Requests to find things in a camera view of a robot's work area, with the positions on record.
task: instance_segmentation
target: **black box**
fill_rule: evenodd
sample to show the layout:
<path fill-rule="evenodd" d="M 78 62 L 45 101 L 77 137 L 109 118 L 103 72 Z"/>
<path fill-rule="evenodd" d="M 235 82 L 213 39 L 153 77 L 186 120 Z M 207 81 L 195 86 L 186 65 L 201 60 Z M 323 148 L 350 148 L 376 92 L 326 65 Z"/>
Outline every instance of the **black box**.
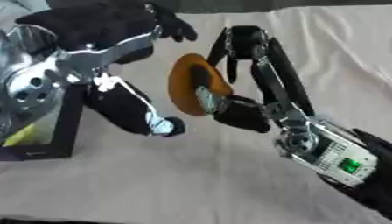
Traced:
<path fill-rule="evenodd" d="M 72 85 L 67 89 L 49 143 L 1 147 L 0 161 L 71 157 L 81 120 L 85 90 L 86 85 Z"/>

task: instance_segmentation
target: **circular hole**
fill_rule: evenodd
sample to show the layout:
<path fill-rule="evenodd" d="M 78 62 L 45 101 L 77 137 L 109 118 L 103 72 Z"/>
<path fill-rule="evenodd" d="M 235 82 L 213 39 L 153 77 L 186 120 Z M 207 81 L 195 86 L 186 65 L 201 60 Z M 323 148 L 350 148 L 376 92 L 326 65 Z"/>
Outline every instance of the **circular hole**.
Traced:
<path fill-rule="evenodd" d="M 25 101 L 27 99 L 27 96 L 29 96 L 29 94 L 27 94 L 25 91 L 21 91 L 16 95 L 17 99 L 21 102 Z"/>
<path fill-rule="evenodd" d="M 42 80 L 40 78 L 32 78 L 30 80 L 30 84 L 32 84 L 34 87 L 38 88 L 42 85 Z"/>
<path fill-rule="evenodd" d="M 42 101 L 45 100 L 46 97 L 47 97 L 47 94 L 46 94 L 46 93 L 40 93 L 40 94 L 37 96 L 37 100 L 38 100 L 39 102 L 42 102 Z"/>

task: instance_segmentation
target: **mechanical hand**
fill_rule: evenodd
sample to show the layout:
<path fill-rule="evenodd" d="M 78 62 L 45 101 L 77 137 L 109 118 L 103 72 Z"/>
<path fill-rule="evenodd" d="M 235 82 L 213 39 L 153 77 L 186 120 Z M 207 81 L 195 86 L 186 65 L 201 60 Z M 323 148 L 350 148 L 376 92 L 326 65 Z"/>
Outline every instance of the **mechanical hand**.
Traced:
<path fill-rule="evenodd" d="M 264 100 L 258 117 L 265 117 L 262 122 L 254 121 L 265 131 L 268 120 L 281 129 L 275 141 L 281 156 L 313 169 L 326 183 L 392 219 L 392 144 L 318 118 L 283 48 L 259 27 L 225 29 L 207 60 L 186 55 L 177 62 L 171 72 L 169 92 L 181 111 L 193 116 L 224 113 L 224 99 L 233 90 L 214 67 L 226 56 L 230 83 L 237 79 L 238 60 L 252 62 L 250 73 Z M 238 109 L 237 115 L 242 119 L 257 117 L 244 108 Z M 242 124 L 236 126 L 249 129 Z"/>
<path fill-rule="evenodd" d="M 174 13 L 155 4 L 127 0 L 104 0 L 73 8 L 41 11 L 21 17 L 17 23 L 19 26 L 7 35 L 0 33 L 3 55 L 0 59 L 2 140 L 49 113 L 61 100 L 63 91 L 73 84 L 89 86 L 86 98 L 90 101 L 89 106 L 121 128 L 131 130 L 136 119 L 131 117 L 133 114 L 129 114 L 128 120 L 125 115 L 120 119 L 112 108 L 104 108 L 97 103 L 94 78 L 108 75 L 107 67 L 112 63 L 130 63 L 151 56 L 155 39 L 169 36 L 176 40 L 197 38 L 193 28 Z M 111 101 L 111 106 L 122 101 L 122 105 L 131 108 L 130 104 L 136 103 L 129 99 L 135 97 L 133 93 L 122 91 L 122 97 L 116 102 Z M 172 129 L 164 131 L 182 130 L 183 125 L 178 119 L 174 122 L 160 118 L 149 101 L 142 102 L 148 108 L 144 110 L 149 111 L 149 118 L 143 120 L 151 121 L 146 122 L 146 126 L 152 127 L 153 123 L 162 120 L 172 126 Z M 154 129 L 137 130 L 137 127 L 141 126 L 136 125 L 132 129 L 134 133 L 175 134 Z"/>

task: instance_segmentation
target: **round object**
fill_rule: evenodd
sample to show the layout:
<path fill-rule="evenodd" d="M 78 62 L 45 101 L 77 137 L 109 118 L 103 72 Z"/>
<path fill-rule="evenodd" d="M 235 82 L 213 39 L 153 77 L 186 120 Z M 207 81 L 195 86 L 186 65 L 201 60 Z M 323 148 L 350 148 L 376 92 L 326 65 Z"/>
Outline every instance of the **round object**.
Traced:
<path fill-rule="evenodd" d="M 222 75 L 203 58 L 191 53 L 181 57 L 169 77 L 169 95 L 171 101 L 182 112 L 191 116 L 205 116 L 207 113 L 201 107 L 196 95 L 197 80 L 207 80 L 208 90 L 217 95 L 231 95 L 233 89 L 223 80 Z"/>

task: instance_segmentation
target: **robotic finger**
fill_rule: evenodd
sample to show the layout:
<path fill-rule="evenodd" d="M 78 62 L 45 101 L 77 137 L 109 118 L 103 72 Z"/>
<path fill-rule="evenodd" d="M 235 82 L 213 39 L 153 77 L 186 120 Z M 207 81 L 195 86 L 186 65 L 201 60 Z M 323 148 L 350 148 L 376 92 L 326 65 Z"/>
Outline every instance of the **robotic finger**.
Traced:
<path fill-rule="evenodd" d="M 94 78 L 85 103 L 133 134 L 172 137 L 185 132 L 181 120 L 159 116 L 147 95 L 122 78 L 108 73 Z"/>

